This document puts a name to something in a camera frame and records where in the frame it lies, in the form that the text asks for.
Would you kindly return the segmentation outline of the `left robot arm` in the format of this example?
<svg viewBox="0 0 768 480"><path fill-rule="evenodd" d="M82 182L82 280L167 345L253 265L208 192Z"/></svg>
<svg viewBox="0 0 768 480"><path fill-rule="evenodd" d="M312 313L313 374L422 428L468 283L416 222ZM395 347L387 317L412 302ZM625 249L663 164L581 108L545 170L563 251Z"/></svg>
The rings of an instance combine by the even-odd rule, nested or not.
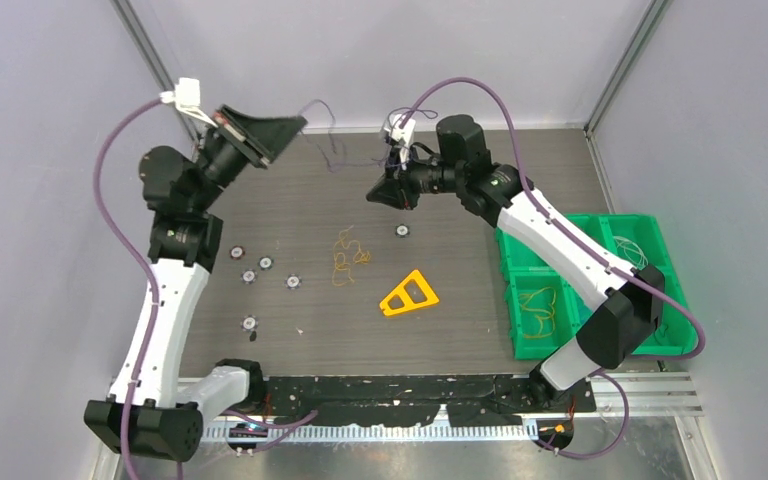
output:
<svg viewBox="0 0 768 480"><path fill-rule="evenodd" d="M181 359L198 301L218 259L222 220L211 206L248 167L269 167L306 127L300 115L253 117L222 106L191 154L161 145L139 160L153 219L146 251L128 252L147 279L135 334L106 397L91 400L85 425L125 460L189 461L207 423L232 407L258 412L267 398L262 368L223 359L186 390Z"/></svg>

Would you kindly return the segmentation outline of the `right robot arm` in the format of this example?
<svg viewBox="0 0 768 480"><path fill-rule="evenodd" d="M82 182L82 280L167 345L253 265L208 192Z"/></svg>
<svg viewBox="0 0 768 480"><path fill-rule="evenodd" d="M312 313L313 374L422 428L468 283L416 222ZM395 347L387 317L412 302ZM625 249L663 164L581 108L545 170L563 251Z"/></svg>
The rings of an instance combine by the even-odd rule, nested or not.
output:
<svg viewBox="0 0 768 480"><path fill-rule="evenodd" d="M516 167L493 161L482 127L469 115L436 125L439 150L418 157L415 120L391 114L384 173L367 193L373 203L412 210L423 194L455 195L464 209L514 237L553 268L591 311L575 336L530 372L531 397L556 410L571 387L630 357L661 325L664 274L621 259L559 213Z"/></svg>

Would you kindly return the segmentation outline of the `poker chip by gripper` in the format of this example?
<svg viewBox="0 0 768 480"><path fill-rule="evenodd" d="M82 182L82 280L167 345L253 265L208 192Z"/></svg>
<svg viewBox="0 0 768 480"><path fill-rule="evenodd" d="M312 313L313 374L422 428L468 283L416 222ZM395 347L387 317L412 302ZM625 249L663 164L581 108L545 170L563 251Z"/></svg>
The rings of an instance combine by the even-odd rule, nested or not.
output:
<svg viewBox="0 0 768 480"><path fill-rule="evenodd" d="M259 259L258 266L261 270L270 270L274 266L274 259L270 256L263 256Z"/></svg>

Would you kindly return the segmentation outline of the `poker chip middle left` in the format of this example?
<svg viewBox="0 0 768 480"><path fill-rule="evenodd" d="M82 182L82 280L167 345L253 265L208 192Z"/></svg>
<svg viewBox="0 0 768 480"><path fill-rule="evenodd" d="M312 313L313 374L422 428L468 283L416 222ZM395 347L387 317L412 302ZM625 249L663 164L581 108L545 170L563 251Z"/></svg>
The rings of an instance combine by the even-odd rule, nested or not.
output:
<svg viewBox="0 0 768 480"><path fill-rule="evenodd" d="M285 286L290 290L298 289L301 285L302 279L296 274L288 275L285 280Z"/></svg>

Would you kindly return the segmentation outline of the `poker chip near red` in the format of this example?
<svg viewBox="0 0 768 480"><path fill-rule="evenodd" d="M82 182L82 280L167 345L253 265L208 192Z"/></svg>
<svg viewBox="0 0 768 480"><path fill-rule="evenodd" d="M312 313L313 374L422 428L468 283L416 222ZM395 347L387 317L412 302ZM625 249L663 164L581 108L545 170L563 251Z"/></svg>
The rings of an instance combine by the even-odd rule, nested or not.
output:
<svg viewBox="0 0 768 480"><path fill-rule="evenodd" d="M245 284L253 284L257 281L258 273L253 269L246 269L240 275L240 279Z"/></svg>

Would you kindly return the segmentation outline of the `poker chip lower left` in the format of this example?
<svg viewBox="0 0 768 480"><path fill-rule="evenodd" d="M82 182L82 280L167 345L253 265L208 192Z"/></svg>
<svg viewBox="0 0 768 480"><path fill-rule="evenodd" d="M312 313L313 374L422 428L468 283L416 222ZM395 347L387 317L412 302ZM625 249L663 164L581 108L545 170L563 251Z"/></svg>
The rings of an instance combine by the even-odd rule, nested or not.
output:
<svg viewBox="0 0 768 480"><path fill-rule="evenodd" d="M247 332L255 331L258 327L258 319L255 316L246 316L241 320L240 327Z"/></svg>

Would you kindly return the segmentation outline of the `green plastic bin organiser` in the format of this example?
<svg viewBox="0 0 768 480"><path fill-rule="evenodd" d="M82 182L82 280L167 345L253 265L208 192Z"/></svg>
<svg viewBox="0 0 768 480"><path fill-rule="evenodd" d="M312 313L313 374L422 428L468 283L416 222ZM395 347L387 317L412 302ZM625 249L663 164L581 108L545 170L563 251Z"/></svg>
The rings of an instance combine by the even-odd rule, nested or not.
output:
<svg viewBox="0 0 768 480"><path fill-rule="evenodd" d="M657 267L665 292L688 303L656 219L642 214L569 214L567 218L600 246L637 268ZM500 271L507 283L504 299L509 337L517 360L542 360L573 338L591 310L566 281L536 253L511 235L495 232ZM675 357L690 352L698 335L684 315L664 307L661 325L635 351L637 355Z"/></svg>

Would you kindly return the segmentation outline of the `yellow triangular plastic frame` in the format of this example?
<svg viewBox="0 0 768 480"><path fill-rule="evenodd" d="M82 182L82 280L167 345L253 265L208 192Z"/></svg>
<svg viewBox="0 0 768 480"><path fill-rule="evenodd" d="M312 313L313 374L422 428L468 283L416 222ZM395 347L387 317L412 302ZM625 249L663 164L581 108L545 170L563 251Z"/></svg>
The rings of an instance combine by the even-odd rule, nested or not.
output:
<svg viewBox="0 0 768 480"><path fill-rule="evenodd" d="M428 280L414 269L380 301L379 309L385 317L394 317L439 303L440 298Z"/></svg>

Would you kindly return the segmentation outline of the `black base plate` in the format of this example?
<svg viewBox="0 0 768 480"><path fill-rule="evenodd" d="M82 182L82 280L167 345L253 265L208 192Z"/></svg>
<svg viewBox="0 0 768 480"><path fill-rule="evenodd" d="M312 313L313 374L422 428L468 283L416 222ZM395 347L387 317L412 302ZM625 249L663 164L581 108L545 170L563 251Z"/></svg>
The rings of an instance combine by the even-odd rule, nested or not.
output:
<svg viewBox="0 0 768 480"><path fill-rule="evenodd" d="M445 412L455 427L512 426L525 414L564 416L596 410L585 381L566 393L538 397L525 376L272 376L244 407L286 424L314 411L314 426L427 426Z"/></svg>

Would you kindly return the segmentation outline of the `aluminium frame rail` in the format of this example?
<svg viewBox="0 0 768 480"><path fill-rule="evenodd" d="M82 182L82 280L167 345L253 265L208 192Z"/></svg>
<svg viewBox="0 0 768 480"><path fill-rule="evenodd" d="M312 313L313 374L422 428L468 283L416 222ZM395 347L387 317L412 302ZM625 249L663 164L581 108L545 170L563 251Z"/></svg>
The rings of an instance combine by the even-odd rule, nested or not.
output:
<svg viewBox="0 0 768 480"><path fill-rule="evenodd" d="M696 387L687 372L623 372L610 377L626 395L631 417L697 417L704 411ZM595 412L603 417L622 417L619 389L602 377L590 381Z"/></svg>

